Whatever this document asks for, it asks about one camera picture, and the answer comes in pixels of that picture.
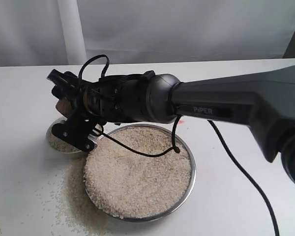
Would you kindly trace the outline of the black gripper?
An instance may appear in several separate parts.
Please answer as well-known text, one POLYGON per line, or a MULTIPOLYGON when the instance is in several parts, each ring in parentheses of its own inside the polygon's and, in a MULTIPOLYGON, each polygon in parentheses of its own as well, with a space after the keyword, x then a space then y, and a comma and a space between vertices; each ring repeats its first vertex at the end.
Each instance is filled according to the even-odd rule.
POLYGON ((58 100, 77 101, 74 112, 64 123, 52 125, 51 133, 67 144, 90 152, 97 147, 89 135, 99 123, 150 121, 147 90, 150 74, 112 75, 98 82, 79 80, 70 71, 53 69, 47 80, 54 84, 52 95, 58 100))

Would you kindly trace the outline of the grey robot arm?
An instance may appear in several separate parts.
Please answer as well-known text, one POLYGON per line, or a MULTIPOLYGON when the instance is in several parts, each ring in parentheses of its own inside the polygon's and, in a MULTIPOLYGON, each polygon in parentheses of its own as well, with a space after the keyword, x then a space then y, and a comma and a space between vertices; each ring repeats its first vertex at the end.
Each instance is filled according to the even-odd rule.
POLYGON ((286 68, 181 82, 171 74, 110 75, 97 82, 52 70, 52 94, 66 99, 68 115, 52 133, 82 151, 94 148, 89 135, 108 122, 171 123, 179 116, 247 126, 265 159, 281 154, 295 183, 295 65, 286 68))

